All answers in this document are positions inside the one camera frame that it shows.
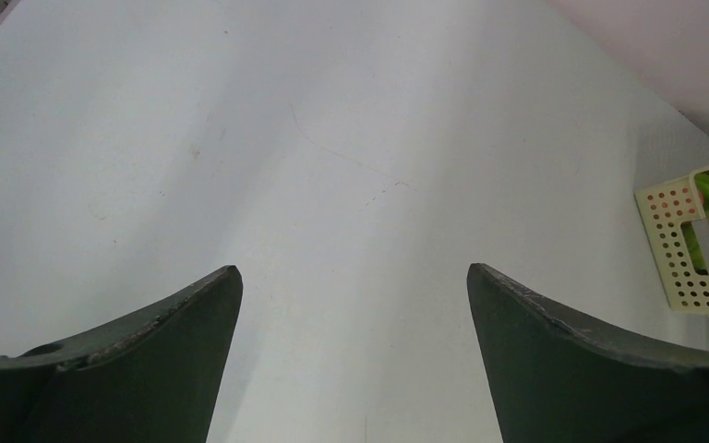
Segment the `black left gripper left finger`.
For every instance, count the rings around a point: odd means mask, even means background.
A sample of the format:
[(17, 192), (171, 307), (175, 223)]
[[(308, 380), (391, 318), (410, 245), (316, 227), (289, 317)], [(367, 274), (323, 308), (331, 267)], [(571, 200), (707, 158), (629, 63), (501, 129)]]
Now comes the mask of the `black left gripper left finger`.
[(0, 356), (0, 442), (202, 442), (243, 296), (226, 266), (79, 334)]

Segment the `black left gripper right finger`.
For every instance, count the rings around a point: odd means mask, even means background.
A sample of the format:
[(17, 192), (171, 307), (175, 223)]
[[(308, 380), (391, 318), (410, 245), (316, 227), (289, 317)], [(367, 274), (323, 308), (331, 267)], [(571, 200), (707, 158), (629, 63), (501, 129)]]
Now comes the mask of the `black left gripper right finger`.
[(709, 352), (556, 302), (486, 264), (467, 292), (506, 442), (709, 442)]

